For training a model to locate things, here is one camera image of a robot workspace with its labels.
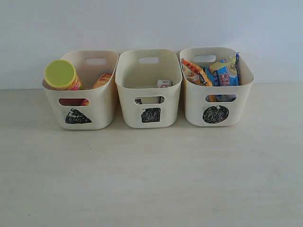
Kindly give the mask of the purple juice carton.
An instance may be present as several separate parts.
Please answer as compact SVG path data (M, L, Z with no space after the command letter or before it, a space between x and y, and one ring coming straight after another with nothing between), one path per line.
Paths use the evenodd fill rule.
M134 102L135 102L136 104L138 104L138 105L142 105L142 104L143 104L141 98L136 98L136 99L134 100Z

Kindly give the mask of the white milk carton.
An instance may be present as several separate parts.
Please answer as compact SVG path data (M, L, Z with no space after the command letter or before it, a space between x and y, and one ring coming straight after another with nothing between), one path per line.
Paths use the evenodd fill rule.
M172 81L171 80L162 80L159 79L157 81L157 88L167 88L172 86Z

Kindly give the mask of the orange instant noodle packet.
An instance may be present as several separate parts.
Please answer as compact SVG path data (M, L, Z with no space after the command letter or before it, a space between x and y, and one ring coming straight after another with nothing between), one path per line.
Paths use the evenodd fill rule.
M212 87L213 84L202 68L192 62L181 59L181 65L185 78L193 84L204 87Z

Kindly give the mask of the yellow Lays chips can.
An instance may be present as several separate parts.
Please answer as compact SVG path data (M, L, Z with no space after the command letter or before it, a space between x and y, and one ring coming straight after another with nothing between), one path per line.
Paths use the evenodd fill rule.
M106 83L108 83L111 79L112 75L111 74L102 74L97 81L94 83L91 89L96 89L99 87L104 86Z

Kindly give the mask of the blue instant noodle packet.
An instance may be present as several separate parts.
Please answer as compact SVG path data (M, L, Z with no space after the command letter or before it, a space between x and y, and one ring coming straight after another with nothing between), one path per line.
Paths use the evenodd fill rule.
M206 76L210 79L213 87L239 86L239 53L233 53L229 57L210 64L203 68ZM236 99L235 94L208 95L207 102L232 102Z

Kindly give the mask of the pink Lays chips can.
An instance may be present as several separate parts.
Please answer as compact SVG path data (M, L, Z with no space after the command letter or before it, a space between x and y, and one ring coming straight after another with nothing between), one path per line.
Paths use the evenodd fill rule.
M83 84L75 67L66 60L55 60L45 68L43 85L50 90L76 91L83 90ZM60 98L62 106L88 106L86 98Z

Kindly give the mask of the cream bin hexagon mark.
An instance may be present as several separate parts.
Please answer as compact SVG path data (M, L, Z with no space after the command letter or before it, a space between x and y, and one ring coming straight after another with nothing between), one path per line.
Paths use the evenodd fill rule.
M157 81L172 86L157 88ZM132 50L122 53L116 67L116 86L125 123L132 128L163 128L177 118L182 72L173 51ZM142 99L142 105L134 102Z

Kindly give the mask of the cream bin triangle mark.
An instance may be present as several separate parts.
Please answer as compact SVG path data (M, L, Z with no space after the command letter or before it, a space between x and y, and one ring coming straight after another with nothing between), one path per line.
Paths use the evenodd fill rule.
M51 104L58 123L69 130L98 130L107 127L113 120L118 101L115 72L119 55L104 50L70 52L59 60L69 61L83 84L83 90L50 90L44 85L46 96ZM112 77L104 86L91 89L102 74ZM62 106L60 98L86 98L88 106Z

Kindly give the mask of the cream bin circle mark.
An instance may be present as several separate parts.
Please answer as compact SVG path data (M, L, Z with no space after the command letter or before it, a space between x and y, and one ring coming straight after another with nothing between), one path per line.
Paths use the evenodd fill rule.
M239 122L254 76L243 59L239 58L240 85L204 87L183 77L184 109L188 122L201 127L232 126ZM231 102L211 102L211 95L235 95Z

